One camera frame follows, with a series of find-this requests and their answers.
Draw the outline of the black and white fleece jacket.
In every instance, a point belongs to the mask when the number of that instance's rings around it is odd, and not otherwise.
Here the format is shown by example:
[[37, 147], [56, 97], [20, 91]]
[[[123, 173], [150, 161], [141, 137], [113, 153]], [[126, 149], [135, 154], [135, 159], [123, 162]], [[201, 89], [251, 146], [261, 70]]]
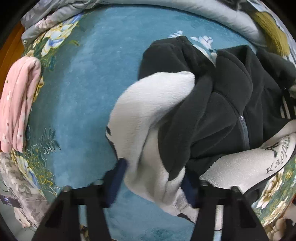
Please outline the black and white fleece jacket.
[[106, 137], [127, 161], [127, 188], [171, 215], [196, 221], [200, 180], [260, 201], [295, 156], [295, 66], [247, 45], [209, 58], [184, 36], [157, 40]]

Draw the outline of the white grey leaf pillow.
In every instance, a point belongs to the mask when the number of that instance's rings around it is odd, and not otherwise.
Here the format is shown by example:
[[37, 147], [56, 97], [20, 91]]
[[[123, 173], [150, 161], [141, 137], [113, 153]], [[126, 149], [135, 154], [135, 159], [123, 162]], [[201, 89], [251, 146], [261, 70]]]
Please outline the white grey leaf pillow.
[[9, 154], [1, 152], [1, 175], [12, 197], [20, 204], [14, 208], [23, 228], [37, 228], [49, 208], [49, 202], [39, 189], [25, 178]]

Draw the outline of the pink folded garment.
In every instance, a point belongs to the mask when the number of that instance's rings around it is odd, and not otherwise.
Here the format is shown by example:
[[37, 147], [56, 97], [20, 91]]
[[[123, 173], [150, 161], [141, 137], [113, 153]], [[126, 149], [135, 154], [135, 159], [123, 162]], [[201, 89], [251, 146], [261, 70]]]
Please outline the pink folded garment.
[[28, 119], [41, 80], [41, 62], [22, 57], [9, 69], [1, 95], [1, 151], [23, 151]]

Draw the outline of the teal floral blanket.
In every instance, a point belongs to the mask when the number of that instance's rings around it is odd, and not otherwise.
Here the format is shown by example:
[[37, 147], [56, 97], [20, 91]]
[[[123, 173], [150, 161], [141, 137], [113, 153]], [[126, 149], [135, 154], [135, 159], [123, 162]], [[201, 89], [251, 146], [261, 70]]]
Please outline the teal floral blanket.
[[[110, 114], [138, 81], [146, 49], [180, 36], [209, 58], [243, 45], [266, 51], [262, 40], [217, 20], [156, 4], [96, 7], [55, 25], [26, 48], [40, 60], [42, 79], [29, 115], [26, 148], [12, 151], [11, 157], [49, 200], [63, 186], [86, 186], [116, 165], [119, 159], [106, 137]], [[268, 180], [261, 200], [249, 205], [266, 226], [293, 197], [295, 156]], [[196, 222], [133, 193], [125, 175], [114, 204], [104, 212], [114, 240], [189, 240]]]

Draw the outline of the orange wooden headboard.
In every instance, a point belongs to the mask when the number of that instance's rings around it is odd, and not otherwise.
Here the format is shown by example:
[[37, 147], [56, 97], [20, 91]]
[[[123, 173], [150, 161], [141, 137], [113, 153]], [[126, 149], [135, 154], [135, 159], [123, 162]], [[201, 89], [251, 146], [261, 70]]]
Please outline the orange wooden headboard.
[[10, 67], [22, 56], [24, 51], [21, 39], [24, 30], [20, 21], [16, 23], [1, 47], [1, 93]]

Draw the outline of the olive green knitted garment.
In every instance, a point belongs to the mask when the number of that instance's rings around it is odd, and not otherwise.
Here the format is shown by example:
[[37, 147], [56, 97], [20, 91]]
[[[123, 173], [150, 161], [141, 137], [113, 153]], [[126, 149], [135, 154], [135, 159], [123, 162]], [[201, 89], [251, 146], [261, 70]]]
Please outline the olive green knitted garment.
[[269, 52], [279, 56], [288, 56], [290, 48], [286, 34], [277, 26], [274, 18], [267, 12], [252, 11], [250, 17], [263, 30]]

